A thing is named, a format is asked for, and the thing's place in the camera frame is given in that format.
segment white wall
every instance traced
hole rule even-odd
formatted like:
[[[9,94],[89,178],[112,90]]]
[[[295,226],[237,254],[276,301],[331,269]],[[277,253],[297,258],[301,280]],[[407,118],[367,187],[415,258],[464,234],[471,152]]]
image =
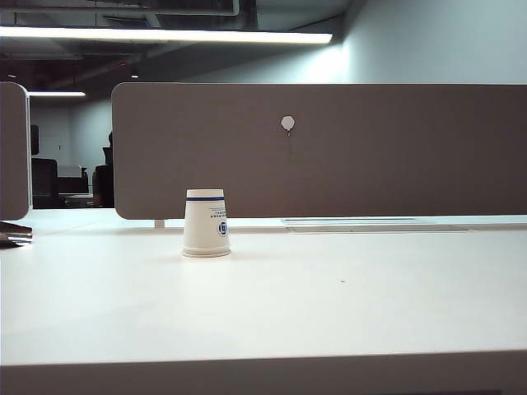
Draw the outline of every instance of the white wall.
[[[184,82],[339,83],[343,81],[341,44],[288,53],[186,78]]]
[[[72,163],[87,167],[91,174],[98,165],[105,163],[103,146],[108,146],[112,129],[110,100],[80,104],[71,109]]]
[[[525,0],[368,0],[345,80],[527,83],[526,37]]]
[[[68,107],[30,106],[30,122],[39,126],[40,135],[40,153],[35,157],[71,164],[70,121]]]

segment paper cup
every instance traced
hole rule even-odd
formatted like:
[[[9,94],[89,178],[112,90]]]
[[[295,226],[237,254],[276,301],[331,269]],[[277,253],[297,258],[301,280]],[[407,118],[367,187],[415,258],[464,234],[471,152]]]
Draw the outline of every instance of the paper cup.
[[[183,255],[210,258],[230,251],[223,189],[188,189]]]

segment office chair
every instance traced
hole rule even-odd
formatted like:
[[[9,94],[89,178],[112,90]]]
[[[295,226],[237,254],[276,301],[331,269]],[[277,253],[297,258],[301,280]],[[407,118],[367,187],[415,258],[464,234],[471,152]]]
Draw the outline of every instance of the office chair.
[[[101,207],[115,207],[114,203],[114,167],[96,166],[93,174],[93,195],[98,196]]]
[[[33,208],[64,208],[64,200],[58,195],[57,161],[31,158]]]

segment fluorescent light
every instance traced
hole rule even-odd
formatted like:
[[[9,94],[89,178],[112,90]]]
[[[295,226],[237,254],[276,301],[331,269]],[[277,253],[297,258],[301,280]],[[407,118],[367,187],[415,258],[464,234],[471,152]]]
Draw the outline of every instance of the fluorescent light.
[[[237,30],[100,29],[0,26],[0,37],[79,40],[222,41],[240,43],[327,44],[325,33],[275,33]]]
[[[57,91],[33,91],[30,96],[56,96],[56,97],[81,97],[86,96],[84,92],[57,92]]]

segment desk divider panel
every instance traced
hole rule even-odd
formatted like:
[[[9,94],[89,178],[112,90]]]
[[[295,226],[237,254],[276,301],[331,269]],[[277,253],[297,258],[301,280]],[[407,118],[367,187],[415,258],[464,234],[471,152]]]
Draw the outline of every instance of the desk divider panel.
[[[0,220],[19,220],[31,202],[29,96],[0,82]]]
[[[187,188],[230,217],[527,213],[527,86],[124,83],[112,109],[124,218]]]

